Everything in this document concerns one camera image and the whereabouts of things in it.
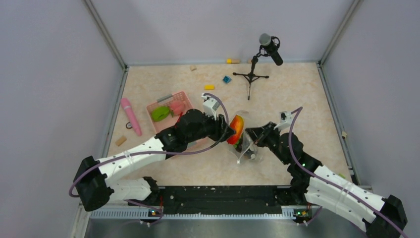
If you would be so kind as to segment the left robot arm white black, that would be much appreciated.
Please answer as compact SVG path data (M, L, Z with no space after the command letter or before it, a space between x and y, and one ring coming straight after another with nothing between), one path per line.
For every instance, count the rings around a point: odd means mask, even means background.
M134 148L106 158L84 158L69 195L78 197L87 212L95 211L112 200L135 199L153 205L159 197L155 180L144 177L135 182L122 183L120 179L146 165L175 155L194 155L194 151L187 150L192 142L204 138L213 140L213 145L200 150L205 152L234 133L224 115L209 116L197 109L190 109L173 126Z

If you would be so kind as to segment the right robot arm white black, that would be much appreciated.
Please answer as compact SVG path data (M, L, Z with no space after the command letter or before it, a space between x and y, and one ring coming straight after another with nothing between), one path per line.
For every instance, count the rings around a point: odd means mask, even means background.
M292 176L290 197L296 204L318 205L346 219L369 238L399 238L408 223L402 201L371 193L331 171L303 151L293 133L281 134L276 124L246 128L258 147L268 148Z

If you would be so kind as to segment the clear dotted zip top bag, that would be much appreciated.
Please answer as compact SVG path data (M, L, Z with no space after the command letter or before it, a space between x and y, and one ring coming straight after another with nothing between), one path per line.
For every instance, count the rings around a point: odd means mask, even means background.
M234 145L228 144L227 148L229 152L236 157L237 164L259 163L263 156L258 147L253 144L249 135L245 132L245 129L248 127L257 127L254 117L245 110L237 111L235 115L239 115L243 118L244 128L239 141Z

